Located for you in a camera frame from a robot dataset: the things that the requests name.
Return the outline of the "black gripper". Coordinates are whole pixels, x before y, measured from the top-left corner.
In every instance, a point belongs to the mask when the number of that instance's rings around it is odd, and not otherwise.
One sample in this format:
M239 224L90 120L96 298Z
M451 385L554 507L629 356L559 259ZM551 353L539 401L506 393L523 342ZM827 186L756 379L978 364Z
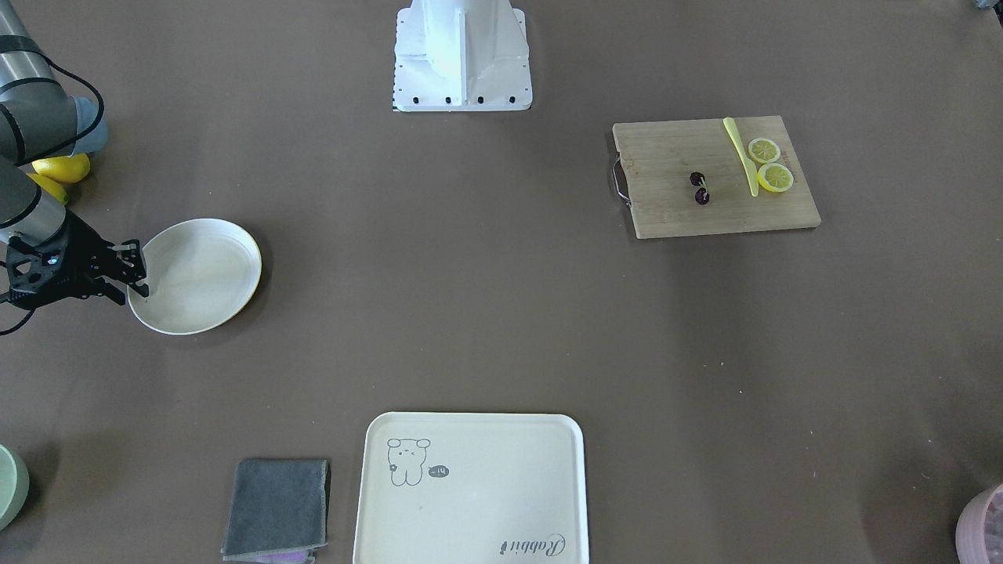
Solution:
M139 240L112 245L72 211L41 243L15 232L6 253L6 301L17 308L40 308L65 298L110 299L150 296L150 275Z

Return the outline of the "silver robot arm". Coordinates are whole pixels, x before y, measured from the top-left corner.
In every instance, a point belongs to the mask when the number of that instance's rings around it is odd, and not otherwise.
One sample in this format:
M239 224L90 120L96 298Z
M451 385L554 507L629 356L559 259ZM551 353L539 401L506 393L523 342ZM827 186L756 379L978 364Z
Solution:
M8 288L2 301L33 311L65 298L125 304L118 283L147 297L137 240L115 245L23 171L39 158L76 156L107 142L99 92L69 96L61 69L30 37L13 4L1 4L1 229Z

